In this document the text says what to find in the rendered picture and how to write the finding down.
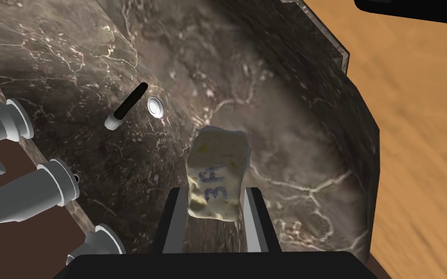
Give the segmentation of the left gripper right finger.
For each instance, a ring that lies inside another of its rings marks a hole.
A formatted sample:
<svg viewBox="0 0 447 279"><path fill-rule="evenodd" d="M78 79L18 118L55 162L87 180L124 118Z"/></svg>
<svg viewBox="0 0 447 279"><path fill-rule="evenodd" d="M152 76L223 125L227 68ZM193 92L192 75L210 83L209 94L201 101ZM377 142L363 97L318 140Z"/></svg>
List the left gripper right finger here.
<svg viewBox="0 0 447 279"><path fill-rule="evenodd" d="M258 187L245 188L243 216L248 252L282 252Z"/></svg>

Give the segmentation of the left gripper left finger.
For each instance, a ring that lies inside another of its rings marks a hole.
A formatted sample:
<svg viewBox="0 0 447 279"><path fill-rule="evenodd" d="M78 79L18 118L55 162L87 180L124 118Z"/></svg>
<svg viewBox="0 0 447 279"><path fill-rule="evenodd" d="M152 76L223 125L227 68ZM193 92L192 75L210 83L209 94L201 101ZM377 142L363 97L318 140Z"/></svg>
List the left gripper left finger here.
<svg viewBox="0 0 447 279"><path fill-rule="evenodd" d="M184 188L169 191L150 253L182 253L187 219L187 193Z"/></svg>

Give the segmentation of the pale yellow sponge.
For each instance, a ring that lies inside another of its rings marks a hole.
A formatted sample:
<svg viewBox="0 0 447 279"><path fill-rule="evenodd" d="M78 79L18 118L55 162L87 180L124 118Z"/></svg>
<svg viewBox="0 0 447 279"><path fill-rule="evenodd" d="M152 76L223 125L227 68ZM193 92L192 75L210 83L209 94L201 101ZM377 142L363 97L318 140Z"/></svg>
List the pale yellow sponge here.
<svg viewBox="0 0 447 279"><path fill-rule="evenodd" d="M186 160L191 217L236 221L241 183L250 165L251 147L242 131L205 126L196 131Z"/></svg>

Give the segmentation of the dark marble sink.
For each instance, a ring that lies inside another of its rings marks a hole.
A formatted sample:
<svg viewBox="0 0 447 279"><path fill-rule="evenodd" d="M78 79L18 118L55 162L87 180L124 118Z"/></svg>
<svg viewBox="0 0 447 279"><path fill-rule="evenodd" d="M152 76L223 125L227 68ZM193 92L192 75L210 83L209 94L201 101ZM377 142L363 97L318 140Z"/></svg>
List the dark marble sink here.
<svg viewBox="0 0 447 279"><path fill-rule="evenodd" d="M80 176L65 207L147 252L168 191L206 125L247 133L284 251L369 258L379 129L346 76L349 54L300 0L0 0L0 101L34 127L34 164ZM116 130L104 126L142 82Z"/></svg>

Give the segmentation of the black and white rod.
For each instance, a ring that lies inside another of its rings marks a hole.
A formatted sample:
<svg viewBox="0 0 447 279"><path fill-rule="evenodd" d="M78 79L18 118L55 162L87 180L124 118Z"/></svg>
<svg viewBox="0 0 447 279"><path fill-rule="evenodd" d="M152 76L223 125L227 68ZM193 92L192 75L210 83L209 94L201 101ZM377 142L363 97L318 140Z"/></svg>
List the black and white rod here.
<svg viewBox="0 0 447 279"><path fill-rule="evenodd" d="M105 122L104 126L108 130L116 130L122 123L123 119L131 108L142 98L148 88L146 82L140 83L132 93L122 102L122 104L116 109L115 112L110 114Z"/></svg>

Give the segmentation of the black rounded shape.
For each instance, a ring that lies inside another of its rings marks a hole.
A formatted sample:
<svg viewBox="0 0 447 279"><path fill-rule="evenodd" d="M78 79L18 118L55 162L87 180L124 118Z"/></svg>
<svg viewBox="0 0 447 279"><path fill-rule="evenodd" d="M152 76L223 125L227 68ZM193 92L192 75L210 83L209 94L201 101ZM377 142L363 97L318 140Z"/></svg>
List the black rounded shape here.
<svg viewBox="0 0 447 279"><path fill-rule="evenodd" d="M354 0L364 12L447 23L447 0Z"/></svg>

